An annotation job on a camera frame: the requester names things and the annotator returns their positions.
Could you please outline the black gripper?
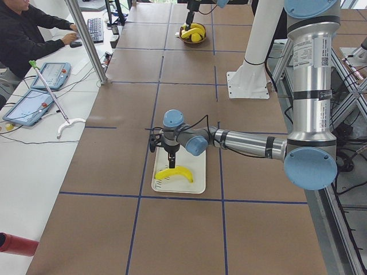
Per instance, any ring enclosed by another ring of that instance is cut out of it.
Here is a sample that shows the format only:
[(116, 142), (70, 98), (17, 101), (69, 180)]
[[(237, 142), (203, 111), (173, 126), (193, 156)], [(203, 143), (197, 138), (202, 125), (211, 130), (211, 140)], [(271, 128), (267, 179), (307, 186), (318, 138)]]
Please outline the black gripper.
[(194, 13), (199, 11), (201, 1), (200, 0), (188, 0), (187, 9), (188, 15), (185, 21), (184, 30), (188, 31), (191, 28), (193, 22)]
[(157, 147), (163, 148), (168, 153), (169, 168), (175, 168), (175, 153), (179, 151), (180, 144), (175, 140), (174, 132), (161, 127), (150, 129), (149, 147), (151, 152)]

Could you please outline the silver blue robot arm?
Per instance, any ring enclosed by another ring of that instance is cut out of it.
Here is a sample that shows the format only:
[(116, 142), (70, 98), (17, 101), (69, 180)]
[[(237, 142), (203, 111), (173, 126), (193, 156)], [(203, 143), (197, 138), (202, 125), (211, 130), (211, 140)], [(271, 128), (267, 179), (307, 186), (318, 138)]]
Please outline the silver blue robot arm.
[(200, 0), (188, 0), (188, 4), (187, 4), (187, 9), (188, 9), (188, 14), (186, 17), (186, 21), (184, 24), (184, 30), (188, 31), (191, 28), (191, 25), (193, 23), (194, 20), (194, 15), (196, 12), (199, 12), (202, 15), (208, 15), (210, 14), (217, 6), (223, 8), (225, 5), (228, 4), (229, 0), (217, 0), (217, 1), (212, 1), (215, 6), (214, 8), (207, 12), (207, 13), (203, 13), (200, 11), (200, 5), (204, 3), (204, 1), (200, 1)]
[(293, 48), (293, 127), (287, 139), (229, 131), (195, 128), (184, 122), (181, 111), (168, 110), (163, 128), (150, 134), (150, 149), (162, 147), (168, 168), (156, 180), (192, 173), (175, 163), (180, 148), (194, 156), (208, 146), (220, 147), (253, 158), (278, 159), (296, 186), (320, 190), (337, 175), (336, 138), (330, 132), (331, 41), (340, 26), (339, 1), (259, 1), (241, 67), (227, 76), (232, 98), (258, 98), (255, 80), (262, 72), (282, 12), (287, 15), (287, 37)]

